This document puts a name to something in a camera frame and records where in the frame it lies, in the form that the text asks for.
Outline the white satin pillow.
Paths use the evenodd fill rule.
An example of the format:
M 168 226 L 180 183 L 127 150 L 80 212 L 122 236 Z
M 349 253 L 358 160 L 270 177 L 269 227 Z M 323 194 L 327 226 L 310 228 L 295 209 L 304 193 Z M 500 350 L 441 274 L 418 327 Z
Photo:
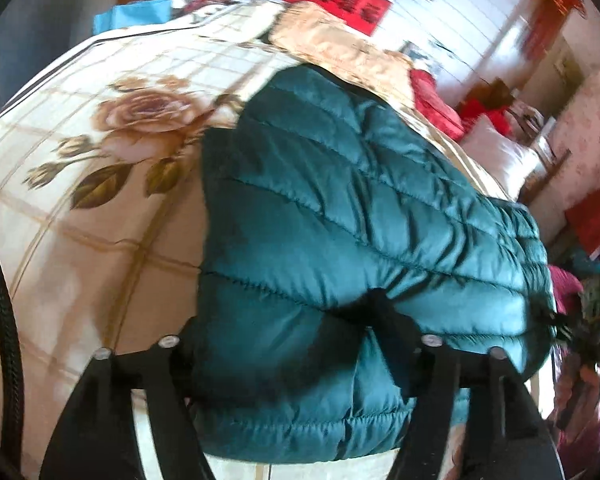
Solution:
M 524 181 L 538 161 L 530 148 L 502 136 L 485 114 L 478 117 L 460 146 L 498 181 L 512 200 L 518 200 Z

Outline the red hanging wall ornament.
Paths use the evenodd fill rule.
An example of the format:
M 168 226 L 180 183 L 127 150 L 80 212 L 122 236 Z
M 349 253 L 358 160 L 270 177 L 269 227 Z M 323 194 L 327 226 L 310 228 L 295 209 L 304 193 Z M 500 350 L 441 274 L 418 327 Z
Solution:
M 578 11 L 582 18 L 586 17 L 583 0 L 541 0 L 532 14 L 528 34 L 521 47 L 528 61 L 542 60 L 573 10 Z

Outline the dark red velvet blanket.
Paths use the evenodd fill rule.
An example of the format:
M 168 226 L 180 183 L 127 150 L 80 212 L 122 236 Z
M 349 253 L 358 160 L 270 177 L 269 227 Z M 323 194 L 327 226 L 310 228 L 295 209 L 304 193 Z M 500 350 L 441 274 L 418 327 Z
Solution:
M 581 294 L 584 292 L 581 282 L 573 274 L 558 266 L 550 264 L 548 270 L 550 270 L 557 310 L 568 315 L 580 313 Z

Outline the floral cream bed quilt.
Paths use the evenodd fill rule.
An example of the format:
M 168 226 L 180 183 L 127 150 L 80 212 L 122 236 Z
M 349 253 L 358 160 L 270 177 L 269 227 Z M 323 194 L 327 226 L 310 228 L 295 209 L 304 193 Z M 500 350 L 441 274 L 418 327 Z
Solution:
M 233 129 L 281 70 L 324 70 L 270 41 L 287 9 L 253 1 L 193 26 L 108 32 L 1 111 L 0 478 L 42 479 L 50 438 L 94 352 L 143 351 L 196 318 L 209 226 L 204 136 Z M 518 204 L 415 107 L 376 98 L 480 194 Z M 164 479 L 145 393 L 134 390 L 132 402 L 145 479 Z M 462 389 L 439 479 L 460 479 L 468 408 Z M 273 464 L 202 450 L 212 479 L 392 479 L 410 419 L 396 448 L 346 460 Z

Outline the yellow ruffled pillow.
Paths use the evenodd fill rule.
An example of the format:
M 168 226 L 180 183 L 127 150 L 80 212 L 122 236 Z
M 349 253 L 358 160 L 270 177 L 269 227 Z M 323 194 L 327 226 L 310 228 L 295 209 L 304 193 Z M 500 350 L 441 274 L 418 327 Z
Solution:
M 313 2 L 294 3 L 279 14 L 270 41 L 294 58 L 376 94 L 398 110 L 415 107 L 412 60 L 377 47 Z

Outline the dark green puffer jacket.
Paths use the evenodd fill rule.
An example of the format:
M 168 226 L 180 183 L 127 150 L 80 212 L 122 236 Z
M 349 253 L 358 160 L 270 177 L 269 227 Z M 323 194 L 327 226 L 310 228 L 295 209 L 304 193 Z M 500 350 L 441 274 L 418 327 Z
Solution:
M 524 377 L 554 306 L 529 211 L 480 194 L 385 102 L 281 70 L 202 144 L 208 234 L 187 335 L 211 455 L 331 462 L 396 448 L 413 405 L 355 315 L 372 289 L 449 346 Z

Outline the red ruffled heart pillow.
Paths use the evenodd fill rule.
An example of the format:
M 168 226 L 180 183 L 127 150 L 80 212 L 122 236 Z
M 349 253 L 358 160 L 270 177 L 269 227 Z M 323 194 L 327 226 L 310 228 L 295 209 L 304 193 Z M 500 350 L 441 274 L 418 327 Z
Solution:
M 462 120 L 439 96 L 434 77 L 426 70 L 411 70 L 410 77 L 415 110 L 450 139 L 459 141 L 465 135 Z

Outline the wooden chair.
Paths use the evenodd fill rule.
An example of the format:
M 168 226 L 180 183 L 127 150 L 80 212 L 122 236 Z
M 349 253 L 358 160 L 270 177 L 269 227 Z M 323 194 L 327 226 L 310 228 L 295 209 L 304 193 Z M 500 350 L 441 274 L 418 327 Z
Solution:
M 550 146 L 550 134 L 557 126 L 553 116 L 545 118 L 536 108 L 517 100 L 506 110 L 518 144 L 534 151 L 538 161 L 524 181 L 518 200 L 530 205 L 552 182 L 568 162 L 571 151 L 556 154 Z

